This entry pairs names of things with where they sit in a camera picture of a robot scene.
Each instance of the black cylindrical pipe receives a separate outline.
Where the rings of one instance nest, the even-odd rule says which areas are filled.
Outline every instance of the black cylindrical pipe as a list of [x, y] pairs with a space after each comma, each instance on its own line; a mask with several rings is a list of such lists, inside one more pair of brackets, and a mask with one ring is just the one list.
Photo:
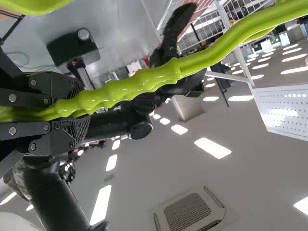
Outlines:
[[[140, 123], [152, 130], [152, 123], [148, 114], [139, 114], [132, 109], [122, 109], [94, 114], [91, 116], [91, 122], [83, 143], [100, 141], [124, 134], [130, 136], [132, 130], [136, 130], [135, 126]], [[141, 132], [146, 136], [150, 131], [143, 130]]]
[[47, 231], [92, 230], [66, 182], [61, 180], [58, 169], [59, 161], [39, 169], [25, 169], [25, 186], [39, 219]]

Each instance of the black cable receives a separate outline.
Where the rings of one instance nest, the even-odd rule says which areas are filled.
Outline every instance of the black cable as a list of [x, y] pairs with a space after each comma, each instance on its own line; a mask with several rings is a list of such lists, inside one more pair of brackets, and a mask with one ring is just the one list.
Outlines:
[[6, 53], [6, 55], [10, 55], [10, 54], [21, 54], [21, 55], [23, 55], [24, 57], [26, 57], [27, 62], [26, 62], [25, 64], [23, 64], [23, 65], [18, 65], [18, 64], [16, 64], [16, 63], [14, 63], [14, 64], [15, 64], [17, 67], [19, 67], [19, 68], [24, 68], [24, 69], [29, 69], [29, 70], [38, 69], [37, 71], [39, 71], [39, 70], [41, 70], [42, 68], [43, 68], [43, 69], [44, 69], [44, 68], [47, 68], [47, 70], [50, 70], [50, 69], [52, 69], [52, 68], [55, 67], [55, 65], [53, 65], [53, 64], [51, 64], [51, 65], [49, 65], [49, 64], [40, 65], [40, 66], [35, 66], [35, 67], [28, 67], [28, 66], [26, 66], [26, 65], [29, 64], [29, 62], [30, 62], [30, 57], [29, 57], [27, 54], [23, 53], [22, 51], [14, 51], [14, 52]]
[[17, 65], [17, 64], [15, 64], [15, 65], [18, 66], [18, 67], [24, 67], [24, 66], [26, 66], [26, 65], [30, 62], [29, 56], [26, 55], [25, 53], [21, 52], [21, 51], [6, 53], [6, 55], [10, 55], [10, 54], [22, 54], [24, 57], [26, 57], [27, 62], [26, 62], [25, 64], [23, 64], [23, 65]]

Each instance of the lime green tube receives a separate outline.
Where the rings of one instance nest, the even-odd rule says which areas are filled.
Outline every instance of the lime green tube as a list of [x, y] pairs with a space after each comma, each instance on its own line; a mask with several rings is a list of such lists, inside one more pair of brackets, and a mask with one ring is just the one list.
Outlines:
[[184, 77], [212, 66], [250, 36], [308, 14], [308, 1], [285, 1], [251, 14], [232, 26], [211, 47], [179, 59]]
[[0, 0], [0, 6], [25, 15], [43, 15], [58, 10], [73, 0]]
[[0, 107], [0, 122], [50, 121], [59, 117], [79, 117], [100, 108], [110, 108], [121, 101], [132, 100], [145, 92], [154, 92], [165, 84], [195, 74], [220, 62], [243, 41], [268, 29], [308, 14], [308, 1], [285, 1], [254, 13], [232, 26], [210, 48], [198, 53], [173, 58], [163, 66], [139, 70], [134, 76], [109, 81], [98, 90], [84, 90], [70, 100], [59, 100], [48, 108]]

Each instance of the ceiling air vent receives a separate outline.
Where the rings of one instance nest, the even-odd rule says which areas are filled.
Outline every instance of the ceiling air vent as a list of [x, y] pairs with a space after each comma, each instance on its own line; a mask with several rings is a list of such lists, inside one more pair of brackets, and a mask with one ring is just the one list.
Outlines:
[[157, 231], [218, 231], [236, 221], [229, 213], [226, 222], [226, 207], [205, 186], [165, 201], [153, 214]]

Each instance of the hex bolt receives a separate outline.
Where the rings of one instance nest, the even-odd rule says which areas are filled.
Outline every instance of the hex bolt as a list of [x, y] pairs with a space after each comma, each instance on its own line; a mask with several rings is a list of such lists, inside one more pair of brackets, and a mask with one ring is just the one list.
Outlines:
[[16, 95], [14, 95], [14, 94], [10, 94], [10, 96], [9, 96], [9, 100], [13, 103], [13, 102], [15, 102], [16, 101]]
[[31, 85], [35, 86], [37, 84], [37, 81], [35, 79], [31, 80]]
[[55, 123], [54, 126], [53, 126], [53, 128], [54, 128], [55, 130], [59, 130], [60, 124], [59, 124], [59, 123]]
[[10, 130], [9, 130], [9, 133], [11, 135], [15, 135], [16, 134], [16, 128], [15, 127], [11, 127]]
[[37, 148], [37, 145], [36, 145], [35, 143], [31, 144], [30, 149], [31, 149], [32, 151], [36, 150], [36, 148]]

